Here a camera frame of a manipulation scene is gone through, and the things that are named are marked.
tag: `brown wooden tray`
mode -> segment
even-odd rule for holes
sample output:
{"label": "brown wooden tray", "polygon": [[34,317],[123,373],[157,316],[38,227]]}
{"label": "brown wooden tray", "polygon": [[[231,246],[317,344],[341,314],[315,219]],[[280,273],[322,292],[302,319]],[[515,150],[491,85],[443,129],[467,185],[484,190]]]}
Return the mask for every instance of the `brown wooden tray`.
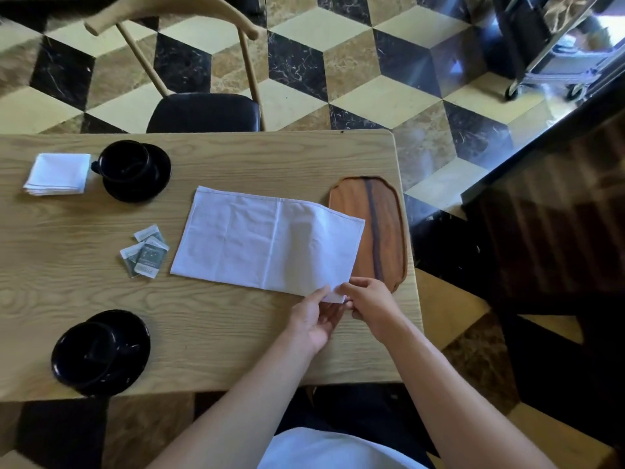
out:
{"label": "brown wooden tray", "polygon": [[352,276],[379,279],[395,291],[408,272],[404,224],[395,188],[378,176],[343,178],[330,189],[328,207],[366,221]]}

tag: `wooden chair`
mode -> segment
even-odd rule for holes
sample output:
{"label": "wooden chair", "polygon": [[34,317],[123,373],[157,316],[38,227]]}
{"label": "wooden chair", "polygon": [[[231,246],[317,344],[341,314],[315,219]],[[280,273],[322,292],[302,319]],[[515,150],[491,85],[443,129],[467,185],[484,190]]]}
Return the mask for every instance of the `wooden chair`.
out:
{"label": "wooden chair", "polygon": [[[239,32],[252,100],[233,93],[169,91],[122,24],[129,19],[164,14],[201,15],[234,24]],[[246,39],[258,39],[263,28],[254,25],[236,8],[223,0],[118,0],[84,22],[87,31],[94,36],[113,25],[163,96],[147,125],[148,133],[265,131],[258,83]]]}

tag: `dark pants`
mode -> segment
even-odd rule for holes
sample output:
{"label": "dark pants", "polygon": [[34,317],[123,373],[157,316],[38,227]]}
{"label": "dark pants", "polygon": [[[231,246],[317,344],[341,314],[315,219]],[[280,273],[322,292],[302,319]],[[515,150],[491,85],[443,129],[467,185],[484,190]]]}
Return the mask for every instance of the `dark pants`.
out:
{"label": "dark pants", "polygon": [[434,469],[426,449],[433,454],[436,450],[402,388],[374,383],[321,386],[313,395],[313,404],[299,388],[276,434],[300,427],[351,434],[395,449]]}

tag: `person's left hand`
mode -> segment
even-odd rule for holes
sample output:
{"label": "person's left hand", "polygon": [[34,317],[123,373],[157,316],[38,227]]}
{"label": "person's left hand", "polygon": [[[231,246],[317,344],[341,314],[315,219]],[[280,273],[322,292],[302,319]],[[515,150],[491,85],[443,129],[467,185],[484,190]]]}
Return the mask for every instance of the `person's left hand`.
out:
{"label": "person's left hand", "polygon": [[325,285],[291,308],[289,327],[308,337],[315,354],[327,344],[343,313],[351,306],[351,303],[322,303],[329,292],[330,287]]}

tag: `chair backrest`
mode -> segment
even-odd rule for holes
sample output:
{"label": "chair backrest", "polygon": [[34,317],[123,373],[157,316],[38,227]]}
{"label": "chair backrest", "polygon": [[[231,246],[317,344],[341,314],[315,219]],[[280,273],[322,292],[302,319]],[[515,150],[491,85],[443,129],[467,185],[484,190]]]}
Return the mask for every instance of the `chair backrest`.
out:
{"label": "chair backrest", "polygon": [[141,52],[141,49],[122,24],[129,19],[145,18],[148,16],[160,16],[164,14],[200,15],[218,18],[234,24],[239,32],[239,43],[243,52],[243,61],[247,72],[247,81],[252,99],[261,108],[261,130],[264,128],[264,116],[258,92],[258,83],[254,67],[249,56],[246,37],[251,40],[259,38],[263,28],[254,25],[247,17],[223,0],[118,0],[84,21],[88,32],[94,36],[102,34],[113,25],[117,27],[123,38],[128,43],[132,53],[154,83],[163,97],[173,93],[167,89],[151,63]]}

